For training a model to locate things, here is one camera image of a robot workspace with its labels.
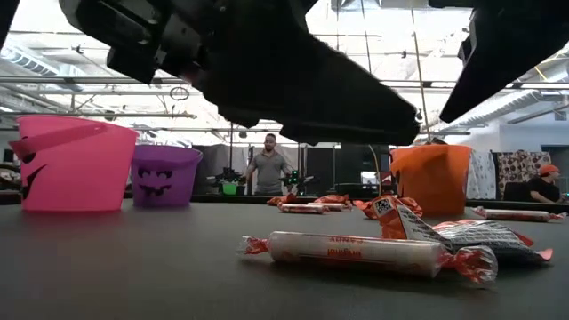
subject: person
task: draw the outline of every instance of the person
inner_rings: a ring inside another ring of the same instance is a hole
[[[534,201],[544,204],[558,204],[565,200],[561,196],[555,180],[559,178],[559,169],[553,164],[546,164],[540,168],[540,175],[527,181],[530,196]]]
[[[247,168],[245,175],[247,180],[252,178],[252,173],[255,170],[258,171],[256,196],[282,196],[281,172],[291,174],[285,158],[276,152],[275,146],[276,136],[273,133],[267,134],[265,148],[252,159]],[[287,188],[289,192],[292,190],[292,186],[287,186]]]

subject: bucket handle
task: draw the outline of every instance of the bucket handle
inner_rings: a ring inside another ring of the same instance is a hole
[[[105,124],[89,124],[58,130],[56,132],[48,132],[18,141],[10,141],[8,144],[10,144],[16,156],[19,159],[23,159],[25,156],[35,154],[38,151],[58,147],[81,139],[91,138],[107,130],[108,127]]]
[[[168,169],[168,170],[179,170],[179,169],[183,169],[186,168],[187,166],[193,164],[194,162],[199,162],[202,160],[202,158],[204,157],[204,154],[200,152],[199,156],[197,156],[195,159],[192,159],[190,161],[184,161],[184,162],[174,162],[174,161],[165,161],[165,160],[142,160],[142,159],[133,159],[132,163],[136,164],[138,166],[141,167],[147,167],[147,168],[160,168],[160,170],[163,169]]]

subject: orange bucket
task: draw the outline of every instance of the orange bucket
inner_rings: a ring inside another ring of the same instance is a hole
[[[462,215],[471,148],[427,145],[391,151],[399,196],[410,197],[424,217]]]

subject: red candy wrapper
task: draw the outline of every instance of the red candy wrapper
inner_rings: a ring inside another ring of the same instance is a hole
[[[491,220],[460,220],[443,222],[431,227],[392,196],[383,196],[373,202],[373,209],[381,225],[381,237],[436,241],[450,253],[463,247],[485,245],[498,260],[517,263],[542,263],[551,260],[553,250],[535,252],[529,247],[533,241]]]
[[[485,209],[481,206],[474,208],[474,213],[487,220],[515,220],[515,221],[535,221],[549,222],[550,220],[563,220],[567,213],[549,213],[526,210],[497,210]]]
[[[352,204],[323,204],[323,203],[309,203],[309,205],[323,206],[331,212],[351,212]]]
[[[477,284],[492,283],[498,272],[496,257],[486,246],[464,247],[452,255],[442,244],[426,241],[276,231],[267,239],[244,236],[239,251],[246,255],[268,252],[275,261],[368,267],[428,277],[435,277],[441,268],[452,268]]]
[[[294,201],[296,201],[296,196],[294,194],[290,193],[286,196],[275,196],[275,197],[271,198],[270,200],[268,200],[267,204],[277,206],[279,204],[293,203]]]
[[[363,202],[360,200],[355,200],[354,201],[354,205],[356,206],[357,209],[361,210],[362,212],[364,212],[365,216],[371,220],[377,220],[377,215],[375,214],[375,210],[372,208],[372,203],[376,200],[379,200],[381,198],[381,196],[376,197],[375,199],[373,199],[372,201],[368,201],[368,202]],[[415,213],[415,215],[417,217],[420,217],[423,215],[423,210],[421,209],[421,207],[415,202],[415,200],[408,198],[408,197],[403,197],[403,198],[398,198],[399,201],[406,205],[407,208],[411,209],[411,211],[413,213]]]
[[[278,209],[284,213],[314,213],[323,214],[324,212],[329,212],[327,207],[322,205],[310,205],[310,204],[279,204]]]
[[[348,195],[328,195],[321,196],[314,201],[316,204],[349,204]]]

